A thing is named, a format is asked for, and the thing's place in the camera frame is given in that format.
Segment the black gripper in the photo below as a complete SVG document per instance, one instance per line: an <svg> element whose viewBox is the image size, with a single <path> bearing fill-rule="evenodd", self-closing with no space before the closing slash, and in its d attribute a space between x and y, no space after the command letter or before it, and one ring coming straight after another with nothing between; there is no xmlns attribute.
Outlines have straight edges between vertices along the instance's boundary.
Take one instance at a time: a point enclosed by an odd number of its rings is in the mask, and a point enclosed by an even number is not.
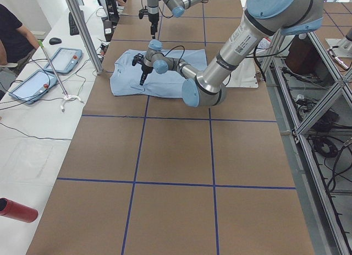
<svg viewBox="0 0 352 255"><path fill-rule="evenodd" d="M148 13L148 19L151 23L151 27L150 27L151 37L152 37L152 39L156 39L157 24L159 22L160 15L158 13L156 13L156 14Z"/></svg>
<svg viewBox="0 0 352 255"><path fill-rule="evenodd" d="M143 85L145 83L145 80L146 80L148 74L152 73L153 66L150 67L150 66L143 63L141 69L142 69L142 75L140 78L140 85Z"/></svg>

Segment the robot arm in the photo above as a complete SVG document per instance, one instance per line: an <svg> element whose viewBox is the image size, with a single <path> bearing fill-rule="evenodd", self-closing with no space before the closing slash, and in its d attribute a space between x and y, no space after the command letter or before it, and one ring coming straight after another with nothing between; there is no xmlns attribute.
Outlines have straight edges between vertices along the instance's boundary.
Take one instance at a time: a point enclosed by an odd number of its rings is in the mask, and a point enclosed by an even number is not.
<svg viewBox="0 0 352 255"><path fill-rule="evenodd" d="M181 58L166 57L162 43L155 39L150 41L145 55L136 55L132 64L142 65L141 85L153 70L159 74L176 71L185 78L181 95L188 106L215 106L226 97L223 81L264 37L276 31L285 36L317 30L322 25L323 3L324 0L247 0L241 24L203 71Z"/></svg>
<svg viewBox="0 0 352 255"><path fill-rule="evenodd" d="M159 20L160 20L160 1L164 2L164 5L172 13L172 17L181 17L185 10L198 3L207 3L208 0L146 0L146 5L142 5L139 11L139 18L142 19L145 15L148 17L150 26L150 33L152 39L156 38L158 32Z"/></svg>

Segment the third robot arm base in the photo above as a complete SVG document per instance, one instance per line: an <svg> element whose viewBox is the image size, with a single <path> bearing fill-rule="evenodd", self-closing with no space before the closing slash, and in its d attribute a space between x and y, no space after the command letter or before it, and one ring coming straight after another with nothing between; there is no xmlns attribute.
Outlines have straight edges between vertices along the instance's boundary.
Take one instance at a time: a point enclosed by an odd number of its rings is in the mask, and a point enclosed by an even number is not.
<svg viewBox="0 0 352 255"><path fill-rule="evenodd" d="M342 39L326 39L326 41L335 56L351 58L351 29Z"/></svg>

